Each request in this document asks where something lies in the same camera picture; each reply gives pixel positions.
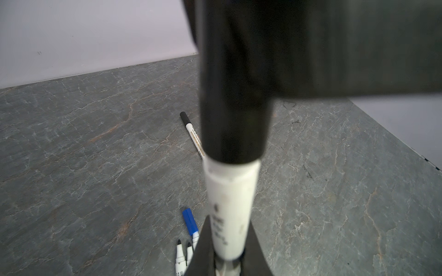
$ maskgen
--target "white tube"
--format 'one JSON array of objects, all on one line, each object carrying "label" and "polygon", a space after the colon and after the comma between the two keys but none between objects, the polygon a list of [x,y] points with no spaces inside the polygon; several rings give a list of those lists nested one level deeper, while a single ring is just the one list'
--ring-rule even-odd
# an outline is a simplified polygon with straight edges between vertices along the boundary
[{"label": "white tube", "polygon": [[195,232],[192,235],[192,245],[194,247],[194,250],[196,250],[196,245],[198,244],[198,240],[199,240],[199,233]]},{"label": "white tube", "polygon": [[220,258],[232,261],[244,251],[261,161],[236,165],[206,156],[203,166],[213,246]]},{"label": "white tube", "polygon": [[192,124],[191,124],[191,123],[188,123],[188,124],[186,125],[186,129],[187,129],[187,131],[189,132],[189,134],[190,134],[190,136],[191,136],[191,138],[192,138],[192,141],[194,142],[195,147],[196,147],[196,149],[197,149],[199,155],[201,156],[201,158],[204,159],[204,157],[205,157],[206,155],[205,155],[205,153],[204,153],[204,150],[202,149],[201,141],[199,140],[199,137],[198,137],[198,135],[196,134],[195,129],[193,128]]},{"label": "white tube", "polygon": [[178,240],[176,246],[176,260],[175,260],[175,276],[183,276],[186,273],[186,259],[184,258],[183,245]]}]

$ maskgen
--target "wall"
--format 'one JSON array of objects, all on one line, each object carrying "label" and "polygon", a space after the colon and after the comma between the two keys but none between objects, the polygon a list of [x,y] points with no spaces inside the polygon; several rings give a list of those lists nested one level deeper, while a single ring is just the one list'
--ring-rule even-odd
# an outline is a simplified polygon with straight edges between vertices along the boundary
[{"label": "wall", "polygon": [[180,0],[0,0],[0,88],[195,52]]},{"label": "wall", "polygon": [[442,169],[442,94],[351,100],[402,142]]}]

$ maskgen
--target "black tube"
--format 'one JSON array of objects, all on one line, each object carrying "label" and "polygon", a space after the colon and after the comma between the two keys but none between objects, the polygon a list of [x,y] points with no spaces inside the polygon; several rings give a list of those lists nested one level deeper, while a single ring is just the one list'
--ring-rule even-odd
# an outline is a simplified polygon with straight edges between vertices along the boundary
[{"label": "black tube", "polygon": [[227,45],[231,30],[214,2],[197,6],[202,146],[219,162],[248,163],[264,153],[272,101],[250,81],[244,55]]}]

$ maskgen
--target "black marker cap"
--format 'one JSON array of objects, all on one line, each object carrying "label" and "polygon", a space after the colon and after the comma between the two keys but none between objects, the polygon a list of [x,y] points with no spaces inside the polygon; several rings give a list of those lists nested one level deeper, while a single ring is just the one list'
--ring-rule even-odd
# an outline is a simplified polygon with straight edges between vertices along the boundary
[{"label": "black marker cap", "polygon": [[189,120],[189,117],[187,117],[186,112],[183,111],[179,115],[181,116],[181,120],[183,121],[184,125],[191,124],[191,121]]}]

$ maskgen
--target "floor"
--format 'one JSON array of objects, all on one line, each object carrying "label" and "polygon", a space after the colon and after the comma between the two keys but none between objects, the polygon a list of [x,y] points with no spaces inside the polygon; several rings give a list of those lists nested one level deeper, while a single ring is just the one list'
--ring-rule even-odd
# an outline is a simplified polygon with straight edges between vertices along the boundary
[{"label": "floor", "polygon": [[[0,275],[173,275],[207,214],[198,57],[0,90]],[[278,101],[252,212],[278,275],[441,275],[442,174],[348,100]]]}]

